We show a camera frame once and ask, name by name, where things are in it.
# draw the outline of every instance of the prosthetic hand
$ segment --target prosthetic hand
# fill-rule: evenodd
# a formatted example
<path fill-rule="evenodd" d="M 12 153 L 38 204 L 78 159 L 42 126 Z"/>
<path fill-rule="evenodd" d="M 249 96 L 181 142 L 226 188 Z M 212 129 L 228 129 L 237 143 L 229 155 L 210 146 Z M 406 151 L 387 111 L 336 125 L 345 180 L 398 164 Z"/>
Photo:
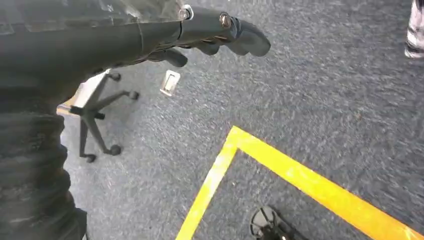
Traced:
<path fill-rule="evenodd" d="M 182 67 L 175 48 L 214 55 L 270 49 L 254 25 L 175 0 L 0 1 L 0 239 L 80 240 L 63 169 L 64 121 L 56 107 L 105 69 L 144 61 Z"/>
<path fill-rule="evenodd" d="M 181 34 L 175 42 L 157 46 L 146 59 L 168 61 L 176 67 L 187 63 L 187 58 L 172 47 L 197 48 L 206 55 L 216 54 L 220 46 L 227 46 L 237 55 L 251 53 L 262 57 L 270 50 L 271 44 L 265 35 L 253 24 L 229 16 L 228 13 L 185 5 L 181 10 L 185 20 L 181 22 Z"/>

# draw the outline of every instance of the bolt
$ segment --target bolt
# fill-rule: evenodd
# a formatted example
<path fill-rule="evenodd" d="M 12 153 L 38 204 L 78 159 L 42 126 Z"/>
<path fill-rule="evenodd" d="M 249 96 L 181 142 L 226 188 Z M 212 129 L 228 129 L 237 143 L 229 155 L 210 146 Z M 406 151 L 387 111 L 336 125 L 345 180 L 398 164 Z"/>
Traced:
<path fill-rule="evenodd" d="M 219 16 L 219 22 L 225 29 L 229 29 L 231 27 L 231 17 L 226 12 L 221 13 Z"/>
<path fill-rule="evenodd" d="M 182 8 L 182 9 L 180 9 L 179 10 L 179 19 L 181 19 L 181 20 L 187 20 L 187 19 L 190 19 L 190 11 L 189 10 L 187 10 L 187 9 L 185 9 L 185 8 Z"/>

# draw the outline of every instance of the black object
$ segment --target black object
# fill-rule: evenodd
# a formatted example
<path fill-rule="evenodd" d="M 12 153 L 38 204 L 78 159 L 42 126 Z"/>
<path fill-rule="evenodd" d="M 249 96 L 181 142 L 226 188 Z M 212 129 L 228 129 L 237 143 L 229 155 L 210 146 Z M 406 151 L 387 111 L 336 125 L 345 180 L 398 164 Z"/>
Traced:
<path fill-rule="evenodd" d="M 306 240 L 269 206 L 259 208 L 251 218 L 250 234 L 256 240 Z"/>
<path fill-rule="evenodd" d="M 81 82 L 149 60 L 183 66 L 187 58 L 173 47 L 213 55 L 225 45 L 263 56 L 271 46 L 257 27 L 223 11 L 187 7 L 189 19 L 140 23 L 125 7 L 108 15 L 125 1 L 110 2 L 0 1 L 1 240 L 82 239 L 87 219 L 68 191 L 64 121 L 56 114 Z"/>
<path fill-rule="evenodd" d="M 114 101 L 118 100 L 122 96 L 127 96 L 132 100 L 137 100 L 139 98 L 139 93 L 136 91 L 120 91 L 109 97 L 106 97 L 102 100 L 99 100 L 100 94 L 105 88 L 105 84 L 107 79 L 112 79 L 114 81 L 121 80 L 121 74 L 118 72 L 107 73 L 100 80 L 99 85 L 94 90 L 86 104 L 83 108 L 71 106 L 69 112 L 72 114 L 79 115 L 81 117 L 80 120 L 80 134 L 79 134 L 79 156 L 81 158 L 87 158 L 87 163 L 92 163 L 96 160 L 96 155 L 94 154 L 86 154 L 86 142 L 87 142 L 87 133 L 91 132 L 95 142 L 101 148 L 103 153 L 109 154 L 112 156 L 116 156 L 121 154 L 122 148 L 119 145 L 112 145 L 109 148 L 106 147 L 105 141 L 103 140 L 102 134 L 96 124 L 95 119 L 104 120 L 105 115 L 103 113 L 99 113 L 101 109 L 110 105 Z"/>

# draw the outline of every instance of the chair caster wheel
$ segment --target chair caster wheel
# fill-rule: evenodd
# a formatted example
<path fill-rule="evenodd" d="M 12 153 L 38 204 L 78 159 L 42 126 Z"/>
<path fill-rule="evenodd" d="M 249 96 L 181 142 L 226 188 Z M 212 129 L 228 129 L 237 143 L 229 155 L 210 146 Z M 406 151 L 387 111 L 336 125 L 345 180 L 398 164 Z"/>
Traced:
<path fill-rule="evenodd" d="M 96 160 L 96 155 L 94 154 L 87 154 L 85 155 L 85 157 L 87 158 L 87 163 L 91 164 L 92 162 L 94 162 Z"/>
<path fill-rule="evenodd" d="M 119 145 L 112 145 L 112 146 L 110 147 L 110 154 L 111 154 L 112 156 L 119 155 L 119 154 L 121 154 L 121 152 L 122 152 L 122 148 L 121 148 L 121 146 L 119 146 Z"/>
<path fill-rule="evenodd" d="M 107 76 L 115 82 L 119 82 L 122 79 L 122 76 L 119 72 L 109 73 Z"/>
<path fill-rule="evenodd" d="M 140 94 L 138 92 L 132 91 L 132 92 L 129 93 L 128 97 L 132 100 L 137 100 L 137 99 L 139 99 L 139 96 L 140 96 Z"/>

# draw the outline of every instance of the yellow floor marking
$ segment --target yellow floor marking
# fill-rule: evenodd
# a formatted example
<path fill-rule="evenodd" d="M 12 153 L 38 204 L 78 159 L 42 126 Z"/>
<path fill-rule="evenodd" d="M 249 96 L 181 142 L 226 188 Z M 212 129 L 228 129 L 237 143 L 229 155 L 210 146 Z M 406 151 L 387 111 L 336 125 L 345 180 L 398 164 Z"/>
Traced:
<path fill-rule="evenodd" d="M 233 126 L 189 210 L 177 240 L 192 239 L 237 149 L 375 240 L 424 240 L 424 236 L 284 153 Z"/>

